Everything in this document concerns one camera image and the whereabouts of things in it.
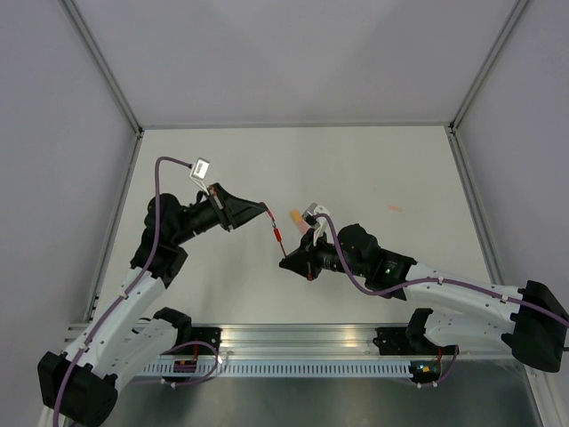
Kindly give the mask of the red thin pen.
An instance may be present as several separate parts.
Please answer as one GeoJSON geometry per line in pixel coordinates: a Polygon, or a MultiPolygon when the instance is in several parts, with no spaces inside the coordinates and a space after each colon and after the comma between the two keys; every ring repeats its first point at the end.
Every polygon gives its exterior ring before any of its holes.
{"type": "Polygon", "coordinates": [[[287,256],[287,253],[286,253],[286,251],[285,251],[285,246],[284,246],[284,243],[283,243],[283,239],[282,239],[280,230],[279,230],[279,228],[276,226],[276,224],[273,224],[273,225],[272,225],[272,229],[273,229],[273,232],[274,232],[276,241],[277,241],[277,243],[279,244],[279,247],[280,247],[280,250],[281,250],[281,252],[282,252],[282,255],[283,255],[283,257],[285,258],[285,257],[287,256]]]}

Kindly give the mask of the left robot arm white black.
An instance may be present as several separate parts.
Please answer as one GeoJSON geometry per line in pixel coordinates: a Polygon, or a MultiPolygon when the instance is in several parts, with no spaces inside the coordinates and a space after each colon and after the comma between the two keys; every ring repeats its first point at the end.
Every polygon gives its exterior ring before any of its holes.
{"type": "Polygon", "coordinates": [[[235,230],[266,211],[264,204],[232,196],[218,183],[200,191],[192,205],[169,193],[153,197],[115,299],[64,351],[46,352],[38,363],[42,400],[54,416],[100,426],[144,367],[168,350],[188,351],[191,318],[182,312],[163,308],[139,333],[133,328],[179,274],[188,258],[183,244],[216,226],[235,230]]]}

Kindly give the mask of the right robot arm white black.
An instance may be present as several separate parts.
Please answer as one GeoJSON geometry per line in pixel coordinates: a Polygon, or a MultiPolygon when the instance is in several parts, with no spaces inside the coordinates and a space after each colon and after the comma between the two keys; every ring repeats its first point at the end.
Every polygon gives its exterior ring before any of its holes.
{"type": "Polygon", "coordinates": [[[324,270],[361,278],[365,294],[415,304],[405,342],[417,355],[450,353],[453,347],[507,351],[543,372],[561,367],[568,313],[540,282],[502,286],[448,275],[380,247],[358,224],[334,238],[308,230],[279,266],[307,280],[324,270]]]}

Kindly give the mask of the small red pen cap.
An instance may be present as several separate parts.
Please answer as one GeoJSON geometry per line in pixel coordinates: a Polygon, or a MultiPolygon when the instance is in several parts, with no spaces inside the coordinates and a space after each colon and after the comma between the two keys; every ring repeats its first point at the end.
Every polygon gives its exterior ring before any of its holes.
{"type": "Polygon", "coordinates": [[[266,212],[266,214],[268,215],[268,217],[270,218],[271,222],[276,223],[276,218],[275,216],[272,214],[271,210],[268,208],[268,206],[264,203],[264,202],[260,202],[261,207],[264,209],[264,211],[266,212]]]}

